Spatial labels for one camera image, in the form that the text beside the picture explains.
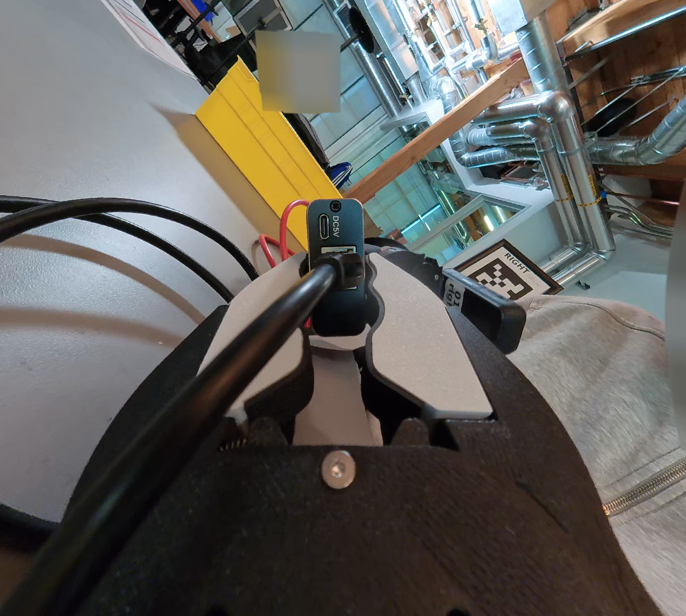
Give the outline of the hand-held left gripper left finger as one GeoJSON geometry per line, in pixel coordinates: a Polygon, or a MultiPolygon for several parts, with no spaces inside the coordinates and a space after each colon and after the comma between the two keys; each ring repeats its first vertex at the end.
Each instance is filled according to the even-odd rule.
{"type": "Polygon", "coordinates": [[[222,414],[242,424],[290,421],[313,393],[302,325],[322,294],[322,271],[299,275],[301,252],[267,271],[231,301],[196,377],[196,430],[222,414]]]}

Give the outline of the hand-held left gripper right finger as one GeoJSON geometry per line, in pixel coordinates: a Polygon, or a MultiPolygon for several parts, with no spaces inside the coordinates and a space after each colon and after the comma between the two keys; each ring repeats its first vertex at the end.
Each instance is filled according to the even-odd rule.
{"type": "Polygon", "coordinates": [[[493,406],[439,297],[379,253],[367,261],[379,313],[366,339],[362,393],[382,434],[408,418],[429,426],[488,419],[493,406]]]}

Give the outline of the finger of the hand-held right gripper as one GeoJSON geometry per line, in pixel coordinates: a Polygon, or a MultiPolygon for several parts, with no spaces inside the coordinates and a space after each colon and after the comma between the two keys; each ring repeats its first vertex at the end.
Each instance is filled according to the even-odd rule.
{"type": "Polygon", "coordinates": [[[362,400],[359,367],[353,351],[366,335],[310,337],[313,395],[296,416],[295,445],[380,446],[379,420],[362,400]]]}

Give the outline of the black network splitter box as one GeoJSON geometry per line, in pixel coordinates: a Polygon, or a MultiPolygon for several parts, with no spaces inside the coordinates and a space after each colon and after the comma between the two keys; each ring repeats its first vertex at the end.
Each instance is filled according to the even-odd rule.
{"type": "Polygon", "coordinates": [[[364,212],[355,199],[314,200],[306,211],[311,269],[331,265],[332,287],[312,312],[313,332],[323,337],[356,336],[366,325],[364,212]]]}

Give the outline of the yellow storage bin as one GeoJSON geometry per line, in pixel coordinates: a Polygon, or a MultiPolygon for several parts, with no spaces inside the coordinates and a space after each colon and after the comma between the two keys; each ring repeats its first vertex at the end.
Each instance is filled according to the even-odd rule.
{"type": "Polygon", "coordinates": [[[195,116],[277,216],[296,199],[341,199],[284,115],[262,109],[259,83],[241,59],[195,116]]]}

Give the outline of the silver ventilation pipes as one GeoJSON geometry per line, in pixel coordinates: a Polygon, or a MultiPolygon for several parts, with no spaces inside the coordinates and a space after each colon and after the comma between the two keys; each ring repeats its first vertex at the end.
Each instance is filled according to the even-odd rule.
{"type": "Polygon", "coordinates": [[[528,137],[546,171],[568,238],[567,247],[543,270],[566,286],[604,265],[615,251],[592,165],[649,166],[681,152],[685,101],[647,137],[589,141],[545,13],[554,0],[487,1],[501,33],[516,32],[522,60],[489,79],[344,195],[367,202],[468,122],[488,131],[483,140],[496,143],[496,152],[463,155],[459,160],[465,167],[477,167],[487,157],[505,163],[502,143],[528,137]]]}

